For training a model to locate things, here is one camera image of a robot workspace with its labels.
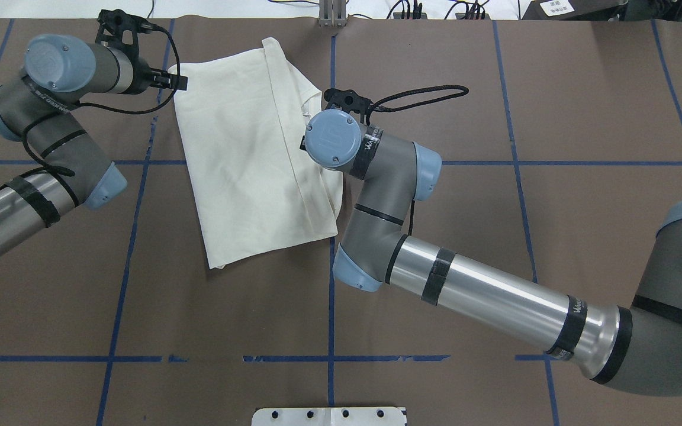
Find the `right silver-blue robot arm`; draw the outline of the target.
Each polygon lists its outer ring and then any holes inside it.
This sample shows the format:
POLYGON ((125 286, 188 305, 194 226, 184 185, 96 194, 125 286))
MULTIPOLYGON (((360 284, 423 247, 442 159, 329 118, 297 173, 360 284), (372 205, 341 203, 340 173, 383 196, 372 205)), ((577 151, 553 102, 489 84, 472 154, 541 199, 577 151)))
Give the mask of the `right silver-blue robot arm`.
POLYGON ((573 362, 599 385, 682 396, 682 201, 656 232, 630 307, 597 306, 406 234, 411 203, 439 180, 435 151, 340 109, 316 114, 301 146, 320 166, 363 183, 336 249, 336 279, 367 292, 398 286, 573 362))

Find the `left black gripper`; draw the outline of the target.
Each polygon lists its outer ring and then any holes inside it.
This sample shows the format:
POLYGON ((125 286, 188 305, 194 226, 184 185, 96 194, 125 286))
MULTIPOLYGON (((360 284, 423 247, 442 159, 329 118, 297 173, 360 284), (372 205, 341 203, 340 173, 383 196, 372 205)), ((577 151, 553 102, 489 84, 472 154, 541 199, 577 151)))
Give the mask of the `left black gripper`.
POLYGON ((178 73, 169 73, 164 70, 152 70, 143 57, 138 57, 132 62, 133 80, 130 84, 130 94, 141 94, 149 86, 159 89, 187 90, 188 78, 178 73))

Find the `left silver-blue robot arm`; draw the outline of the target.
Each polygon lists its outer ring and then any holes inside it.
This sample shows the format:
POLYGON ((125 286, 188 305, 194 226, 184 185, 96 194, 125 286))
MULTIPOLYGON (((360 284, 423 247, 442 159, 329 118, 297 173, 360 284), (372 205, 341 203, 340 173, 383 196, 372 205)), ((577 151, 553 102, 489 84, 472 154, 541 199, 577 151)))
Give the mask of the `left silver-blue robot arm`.
POLYGON ((98 209, 127 180, 74 118, 88 93, 185 90, 186 76, 149 67, 141 57, 72 35, 34 37, 15 80, 0 85, 0 135, 20 142, 36 162, 0 186, 0 256, 79 206, 98 209))

